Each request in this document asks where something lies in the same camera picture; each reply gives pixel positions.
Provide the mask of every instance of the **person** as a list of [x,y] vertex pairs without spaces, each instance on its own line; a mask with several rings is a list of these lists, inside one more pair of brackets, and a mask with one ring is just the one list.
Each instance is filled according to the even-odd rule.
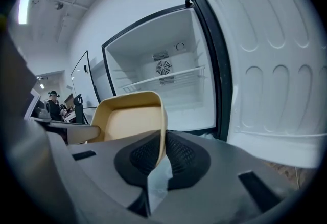
[[57,98],[59,95],[57,95],[57,92],[51,91],[49,92],[49,99],[48,103],[50,105],[50,117],[52,120],[61,121],[62,116],[66,115],[67,111],[65,109],[60,109],[60,107],[57,105]]

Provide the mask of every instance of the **ceiling light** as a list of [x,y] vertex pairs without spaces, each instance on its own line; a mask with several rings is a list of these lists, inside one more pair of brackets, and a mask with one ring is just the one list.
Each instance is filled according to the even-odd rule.
[[30,0],[19,0],[18,23],[27,24],[27,8]]

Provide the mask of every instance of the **brown floor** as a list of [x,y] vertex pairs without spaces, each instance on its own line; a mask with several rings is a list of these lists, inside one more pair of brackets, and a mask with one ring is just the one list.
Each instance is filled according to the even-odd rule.
[[315,169],[302,169],[266,161],[264,163],[275,169],[280,175],[285,176],[295,189],[303,187],[315,172]]

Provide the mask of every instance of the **yellow plastic bin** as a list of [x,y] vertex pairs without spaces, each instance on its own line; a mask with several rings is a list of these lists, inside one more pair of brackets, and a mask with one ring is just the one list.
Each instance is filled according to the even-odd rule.
[[100,134],[89,140],[89,143],[160,130],[158,162],[164,153],[167,113],[161,97],[156,92],[137,92],[103,100],[96,109],[91,125],[98,126]]

